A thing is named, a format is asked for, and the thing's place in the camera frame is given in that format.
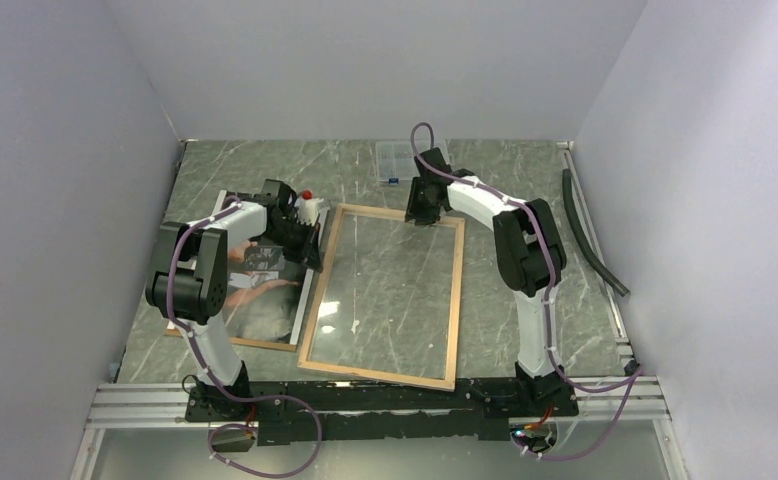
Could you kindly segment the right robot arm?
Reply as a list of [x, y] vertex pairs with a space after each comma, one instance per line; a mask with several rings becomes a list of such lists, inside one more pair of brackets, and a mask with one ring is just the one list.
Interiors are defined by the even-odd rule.
[[540, 414], [566, 388], [554, 300], [567, 259], [550, 205], [504, 194], [468, 170], [452, 172], [437, 148], [415, 152], [414, 159], [418, 176], [412, 180], [406, 221], [431, 225], [443, 212], [456, 210], [492, 232], [498, 271], [513, 291], [519, 324], [515, 401], [524, 413]]

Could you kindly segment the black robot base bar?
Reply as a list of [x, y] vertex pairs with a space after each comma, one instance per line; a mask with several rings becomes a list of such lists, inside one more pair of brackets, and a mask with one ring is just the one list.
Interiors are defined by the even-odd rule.
[[574, 417], [574, 389], [530, 399], [516, 377], [461, 378], [452, 391], [377, 381], [255, 381], [251, 402], [233, 402], [212, 388], [188, 390], [189, 423], [256, 424], [262, 446], [293, 442], [443, 438], [508, 438], [542, 417]]

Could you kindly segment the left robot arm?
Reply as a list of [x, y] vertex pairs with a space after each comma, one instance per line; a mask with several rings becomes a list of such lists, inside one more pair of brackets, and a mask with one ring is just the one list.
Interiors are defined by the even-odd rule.
[[167, 221], [157, 233], [145, 299], [181, 332], [196, 360], [199, 390], [215, 388], [212, 407], [228, 420], [243, 417], [252, 401], [247, 367], [221, 315], [229, 255], [267, 239], [285, 260], [322, 271], [319, 227], [300, 216], [297, 198], [285, 182], [267, 179], [257, 193], [235, 193], [217, 212], [188, 223]]

